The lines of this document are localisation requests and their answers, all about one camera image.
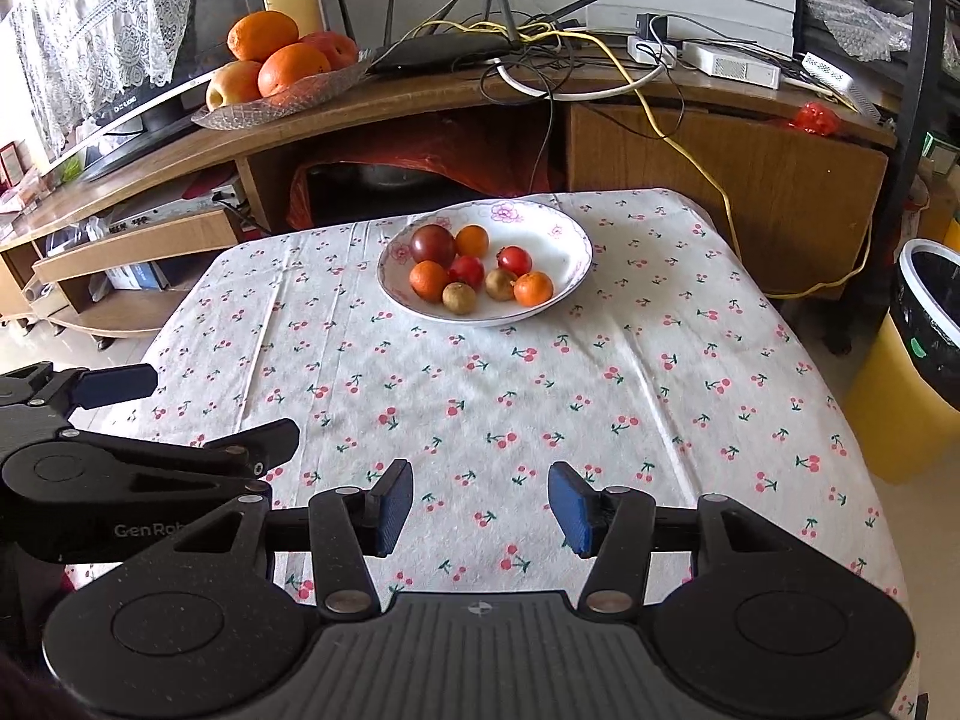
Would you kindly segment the large orange front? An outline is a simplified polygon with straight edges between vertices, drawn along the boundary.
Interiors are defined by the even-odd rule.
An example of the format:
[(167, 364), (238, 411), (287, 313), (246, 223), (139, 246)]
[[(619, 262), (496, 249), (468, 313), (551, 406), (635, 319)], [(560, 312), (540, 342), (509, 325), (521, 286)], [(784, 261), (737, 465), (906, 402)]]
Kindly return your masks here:
[(322, 50), (311, 44), (294, 43), (275, 50), (263, 62), (257, 76), (257, 86), (260, 96), (268, 98), (302, 78), (331, 70), (331, 60)]

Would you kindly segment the white power strip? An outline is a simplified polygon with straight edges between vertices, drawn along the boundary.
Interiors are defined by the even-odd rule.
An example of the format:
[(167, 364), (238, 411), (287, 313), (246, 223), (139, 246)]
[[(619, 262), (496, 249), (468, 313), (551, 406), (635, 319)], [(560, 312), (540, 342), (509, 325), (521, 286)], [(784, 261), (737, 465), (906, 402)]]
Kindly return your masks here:
[(758, 86), (771, 91), (778, 91), (781, 82), (781, 70), (776, 65), (726, 47), (685, 41), (680, 57), (685, 65), (690, 65), (711, 78)]

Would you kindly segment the white lace curtain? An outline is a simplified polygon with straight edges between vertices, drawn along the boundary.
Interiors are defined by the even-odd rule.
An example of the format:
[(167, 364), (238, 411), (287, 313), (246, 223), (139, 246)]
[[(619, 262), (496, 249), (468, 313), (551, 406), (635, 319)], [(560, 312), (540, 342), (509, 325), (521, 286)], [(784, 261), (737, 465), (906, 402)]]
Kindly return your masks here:
[(14, 52), (51, 160), (119, 94), (171, 82), (192, 0), (13, 0)]

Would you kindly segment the yellow trash bin black liner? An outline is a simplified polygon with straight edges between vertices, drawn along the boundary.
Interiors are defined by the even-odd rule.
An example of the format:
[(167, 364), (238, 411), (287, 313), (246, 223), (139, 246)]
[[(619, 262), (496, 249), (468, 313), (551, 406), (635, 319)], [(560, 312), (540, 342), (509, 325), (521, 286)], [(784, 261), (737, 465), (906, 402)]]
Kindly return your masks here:
[(843, 401), (869, 472), (907, 483), (958, 445), (958, 254), (901, 247), (889, 310)]

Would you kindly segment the red plastic bag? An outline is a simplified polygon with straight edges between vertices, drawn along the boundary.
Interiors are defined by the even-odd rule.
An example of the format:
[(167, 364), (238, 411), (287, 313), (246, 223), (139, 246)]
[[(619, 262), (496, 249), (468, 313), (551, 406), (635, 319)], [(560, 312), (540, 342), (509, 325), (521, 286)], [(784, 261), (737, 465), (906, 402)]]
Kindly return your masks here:
[(784, 125), (807, 135), (833, 137), (841, 130), (841, 119), (825, 104), (807, 103), (789, 121), (784, 122)]

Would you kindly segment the yellow apple in dish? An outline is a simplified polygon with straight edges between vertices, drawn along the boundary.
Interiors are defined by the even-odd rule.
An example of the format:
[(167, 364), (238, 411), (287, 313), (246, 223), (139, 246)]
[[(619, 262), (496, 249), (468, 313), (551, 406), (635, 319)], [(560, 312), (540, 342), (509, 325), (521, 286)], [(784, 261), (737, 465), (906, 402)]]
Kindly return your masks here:
[(218, 68), (206, 87), (206, 109), (217, 110), (259, 99), (260, 67), (262, 64), (256, 60), (235, 60)]

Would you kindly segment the large orange top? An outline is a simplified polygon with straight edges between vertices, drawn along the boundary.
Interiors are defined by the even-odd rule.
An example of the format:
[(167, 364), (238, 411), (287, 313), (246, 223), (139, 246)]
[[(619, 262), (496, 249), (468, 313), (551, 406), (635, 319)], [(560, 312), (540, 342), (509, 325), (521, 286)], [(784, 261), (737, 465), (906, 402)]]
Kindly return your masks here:
[(277, 10), (260, 10), (231, 26), (226, 45), (238, 60), (265, 62), (282, 47), (296, 43), (299, 28), (291, 16)]

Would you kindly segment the flat screen television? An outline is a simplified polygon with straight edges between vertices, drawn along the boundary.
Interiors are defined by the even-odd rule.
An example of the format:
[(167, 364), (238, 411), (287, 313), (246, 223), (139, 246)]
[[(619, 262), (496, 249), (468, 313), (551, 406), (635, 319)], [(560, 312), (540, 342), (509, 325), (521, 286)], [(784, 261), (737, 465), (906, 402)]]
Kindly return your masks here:
[(21, 18), (34, 117), (53, 166), (91, 135), (198, 85), (228, 62), (226, 34), (263, 0), (32, 0)]

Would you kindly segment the rough orange mandarin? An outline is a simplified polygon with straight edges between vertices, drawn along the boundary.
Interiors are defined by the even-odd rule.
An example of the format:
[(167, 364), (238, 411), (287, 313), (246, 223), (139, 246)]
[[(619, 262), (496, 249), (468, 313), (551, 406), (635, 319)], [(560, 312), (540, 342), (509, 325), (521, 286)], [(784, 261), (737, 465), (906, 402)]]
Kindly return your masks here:
[(430, 304), (439, 304), (443, 300), (448, 282), (448, 269), (432, 260), (418, 262), (409, 273), (410, 288), (422, 301)]

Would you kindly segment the large orange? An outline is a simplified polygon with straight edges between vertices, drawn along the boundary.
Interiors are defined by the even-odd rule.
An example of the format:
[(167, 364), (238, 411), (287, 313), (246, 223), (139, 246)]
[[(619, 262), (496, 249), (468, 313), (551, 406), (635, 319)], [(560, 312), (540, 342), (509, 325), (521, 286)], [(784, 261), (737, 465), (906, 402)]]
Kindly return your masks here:
[(260, 10), (231, 26), (226, 45), (238, 60), (265, 62), (282, 47), (296, 43), (299, 28), (291, 16), (277, 10)]
[(257, 86), (260, 96), (268, 98), (302, 78), (331, 70), (331, 60), (322, 50), (311, 44), (294, 43), (275, 50), (263, 62), (257, 76)]

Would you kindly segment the small red cherry tomato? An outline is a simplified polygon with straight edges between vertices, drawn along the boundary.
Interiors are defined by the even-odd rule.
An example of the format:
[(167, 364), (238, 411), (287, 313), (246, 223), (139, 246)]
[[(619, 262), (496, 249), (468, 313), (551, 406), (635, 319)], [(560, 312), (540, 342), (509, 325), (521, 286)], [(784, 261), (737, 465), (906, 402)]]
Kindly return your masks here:
[(501, 270), (506, 270), (513, 277), (521, 278), (534, 270), (534, 263), (529, 252), (519, 245), (506, 245), (496, 254), (496, 263)]

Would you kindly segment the dark purple tomato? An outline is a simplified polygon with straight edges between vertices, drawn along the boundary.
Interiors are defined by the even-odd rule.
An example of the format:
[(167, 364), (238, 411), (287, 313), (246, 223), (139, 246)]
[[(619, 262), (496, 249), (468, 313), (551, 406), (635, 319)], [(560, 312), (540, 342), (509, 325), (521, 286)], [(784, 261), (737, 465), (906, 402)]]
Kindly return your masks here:
[(439, 224), (423, 224), (410, 238), (410, 252), (416, 263), (433, 262), (448, 268), (457, 255), (454, 236)]

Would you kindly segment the white adapter box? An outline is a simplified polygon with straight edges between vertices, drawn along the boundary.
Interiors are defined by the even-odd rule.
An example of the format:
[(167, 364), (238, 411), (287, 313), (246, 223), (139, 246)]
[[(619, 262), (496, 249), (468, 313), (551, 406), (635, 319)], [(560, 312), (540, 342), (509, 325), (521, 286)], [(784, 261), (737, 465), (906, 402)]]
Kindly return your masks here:
[(805, 52), (800, 66), (817, 83), (831, 89), (838, 96), (848, 96), (853, 91), (854, 80), (851, 75), (813, 52)]

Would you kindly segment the small potato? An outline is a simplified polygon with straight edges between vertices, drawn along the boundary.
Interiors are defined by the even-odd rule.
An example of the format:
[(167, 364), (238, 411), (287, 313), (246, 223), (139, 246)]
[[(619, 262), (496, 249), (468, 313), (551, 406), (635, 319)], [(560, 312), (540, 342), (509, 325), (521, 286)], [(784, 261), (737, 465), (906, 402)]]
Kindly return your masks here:
[(470, 316), (477, 310), (477, 293), (470, 284), (455, 281), (444, 286), (441, 302), (455, 316)]
[(495, 268), (485, 275), (485, 291), (494, 301), (512, 301), (516, 280), (516, 275), (511, 271), (504, 268)]

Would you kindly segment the white floral porcelain bowl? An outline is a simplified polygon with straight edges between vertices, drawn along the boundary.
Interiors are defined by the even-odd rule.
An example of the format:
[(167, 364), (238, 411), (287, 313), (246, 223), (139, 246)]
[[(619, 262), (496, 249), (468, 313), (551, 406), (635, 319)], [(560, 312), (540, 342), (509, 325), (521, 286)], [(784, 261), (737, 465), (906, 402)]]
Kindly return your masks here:
[[(410, 271), (416, 267), (416, 233), (430, 224), (444, 227), (451, 236), (467, 226), (481, 227), (488, 236), (487, 252), (477, 257), (483, 275), (498, 266), (501, 249), (523, 249), (530, 257), (532, 271), (550, 278), (553, 293), (540, 304), (522, 305), (514, 299), (493, 299), (485, 283), (480, 283), (475, 310), (465, 316), (454, 314), (442, 302), (425, 301), (410, 284)], [(379, 255), (377, 282), (382, 293), (419, 319), (454, 327), (490, 328), (530, 319), (571, 296), (584, 281), (591, 263), (592, 242), (587, 232), (553, 197), (473, 200), (412, 216)]]

